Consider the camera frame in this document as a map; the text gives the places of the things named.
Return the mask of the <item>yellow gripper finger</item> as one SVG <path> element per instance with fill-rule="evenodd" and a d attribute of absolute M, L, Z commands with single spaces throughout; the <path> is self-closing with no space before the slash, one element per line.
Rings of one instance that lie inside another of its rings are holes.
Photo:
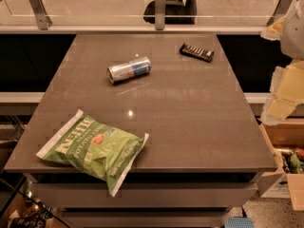
<path fill-rule="evenodd" d="M 260 120 L 266 125 L 280 124 L 303 102 L 304 62 L 298 61 L 285 68 L 277 66 Z"/>
<path fill-rule="evenodd" d="M 266 40 L 279 41 L 285 20 L 286 20 L 286 16 L 282 16 L 281 18 L 277 19 L 269 27 L 263 30 L 260 33 L 260 36 Z"/>

